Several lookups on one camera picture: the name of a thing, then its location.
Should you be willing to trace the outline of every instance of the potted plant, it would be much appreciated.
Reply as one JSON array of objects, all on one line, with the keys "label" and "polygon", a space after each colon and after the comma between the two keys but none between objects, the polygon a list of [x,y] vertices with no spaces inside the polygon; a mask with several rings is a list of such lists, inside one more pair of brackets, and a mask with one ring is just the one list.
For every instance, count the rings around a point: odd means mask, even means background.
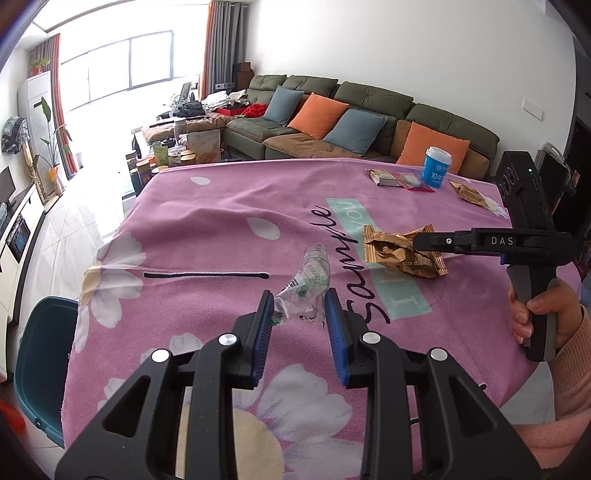
[{"label": "potted plant", "polygon": [[70,141],[72,141],[72,138],[70,136],[69,131],[66,129],[65,125],[60,125],[59,127],[57,127],[53,131],[53,133],[51,133],[51,126],[50,126],[51,108],[47,104],[47,101],[45,100],[45,98],[41,97],[41,101],[39,103],[36,103],[34,106],[35,107],[40,106],[43,110],[43,115],[45,115],[45,118],[47,120],[47,133],[48,133],[48,137],[49,137],[49,139],[46,139],[46,138],[41,139],[41,141],[43,143],[47,144],[47,146],[49,148],[49,160],[46,159],[45,157],[43,157],[42,155],[36,155],[35,156],[35,159],[36,159],[35,165],[39,161],[39,158],[42,158],[43,160],[45,160],[45,162],[49,165],[49,170],[47,170],[45,177],[47,178],[47,180],[49,180],[51,183],[53,183],[53,187],[55,188],[57,195],[61,197],[63,195],[63,191],[62,191],[60,182],[58,181],[58,178],[57,178],[57,170],[60,167],[61,153],[66,153],[66,154],[71,155],[72,151],[70,150],[69,145],[63,145],[60,149],[60,145],[57,142],[56,135],[61,130],[66,134],[66,136],[68,137],[68,139]]},{"label": "potted plant", "polygon": [[31,63],[30,70],[31,75],[39,75],[43,69],[43,67],[47,67],[49,65],[49,59],[47,57],[43,57],[42,59],[36,59]]}]

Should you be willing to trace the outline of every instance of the gray curtain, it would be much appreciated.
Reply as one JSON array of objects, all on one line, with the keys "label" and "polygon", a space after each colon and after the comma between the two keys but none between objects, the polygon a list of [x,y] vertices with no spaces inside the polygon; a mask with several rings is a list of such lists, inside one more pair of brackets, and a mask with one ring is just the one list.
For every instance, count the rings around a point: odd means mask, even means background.
[{"label": "gray curtain", "polygon": [[244,10],[242,3],[210,3],[211,28],[205,46],[202,98],[215,93],[217,83],[232,81],[232,65],[244,61]]}]

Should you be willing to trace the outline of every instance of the monitor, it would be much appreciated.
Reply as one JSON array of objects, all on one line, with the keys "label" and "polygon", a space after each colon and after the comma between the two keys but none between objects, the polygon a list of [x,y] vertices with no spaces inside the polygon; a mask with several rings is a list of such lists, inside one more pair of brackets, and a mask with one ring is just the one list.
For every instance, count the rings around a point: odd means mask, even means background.
[{"label": "monitor", "polygon": [[8,203],[10,196],[16,191],[10,170],[6,167],[0,173],[0,203]]}]

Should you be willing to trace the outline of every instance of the crumpled wrapper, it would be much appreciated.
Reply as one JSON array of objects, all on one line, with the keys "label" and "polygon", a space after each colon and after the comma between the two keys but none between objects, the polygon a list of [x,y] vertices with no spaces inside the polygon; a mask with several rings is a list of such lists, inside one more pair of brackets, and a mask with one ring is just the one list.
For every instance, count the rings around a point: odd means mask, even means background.
[{"label": "crumpled wrapper", "polygon": [[423,278],[436,278],[448,273],[439,252],[419,252],[413,248],[417,233],[433,233],[429,224],[419,230],[405,233],[377,232],[371,225],[363,226],[365,261],[378,263],[393,270]]},{"label": "crumpled wrapper", "polygon": [[489,209],[485,198],[482,196],[482,193],[480,193],[478,190],[471,189],[467,185],[464,185],[463,183],[458,183],[456,181],[450,180],[449,183],[456,191],[457,196],[459,196],[461,199],[473,203],[474,205],[483,207],[487,210]]}]

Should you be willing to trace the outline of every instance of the finger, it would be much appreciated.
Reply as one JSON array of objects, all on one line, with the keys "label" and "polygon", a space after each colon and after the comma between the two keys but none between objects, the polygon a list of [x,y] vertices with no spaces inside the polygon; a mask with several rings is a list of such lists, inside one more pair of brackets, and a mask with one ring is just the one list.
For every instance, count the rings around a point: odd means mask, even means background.
[{"label": "finger", "polygon": [[563,312],[573,303],[573,291],[570,287],[561,285],[546,290],[527,303],[527,308],[536,315],[548,312]]},{"label": "finger", "polygon": [[513,333],[522,338],[530,338],[534,333],[534,326],[531,322],[528,322],[525,325],[513,323]]},{"label": "finger", "polygon": [[509,301],[517,300],[517,293],[515,293],[515,289],[513,288],[513,284],[509,282]]},{"label": "finger", "polygon": [[511,318],[523,325],[530,319],[530,311],[520,301],[514,301],[511,303]]}]

